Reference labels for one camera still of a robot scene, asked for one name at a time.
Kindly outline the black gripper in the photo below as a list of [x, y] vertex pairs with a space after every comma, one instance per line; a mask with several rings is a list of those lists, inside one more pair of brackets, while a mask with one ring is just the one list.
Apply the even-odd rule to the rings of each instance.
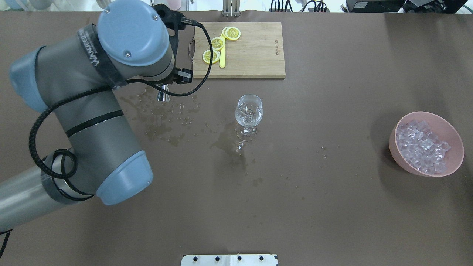
[[173, 68], [171, 82], [176, 84], [192, 83], [194, 71], [186, 68]]

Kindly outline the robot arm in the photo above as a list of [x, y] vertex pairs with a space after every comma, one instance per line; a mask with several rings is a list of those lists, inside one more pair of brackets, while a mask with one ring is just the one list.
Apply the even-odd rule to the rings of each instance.
[[96, 24], [11, 65], [15, 92], [40, 116], [28, 136], [34, 166], [1, 184], [1, 233], [94, 196], [118, 204], [151, 184], [152, 167], [113, 90], [191, 83], [193, 72], [176, 67], [187, 25], [201, 27], [164, 4], [116, 0]]

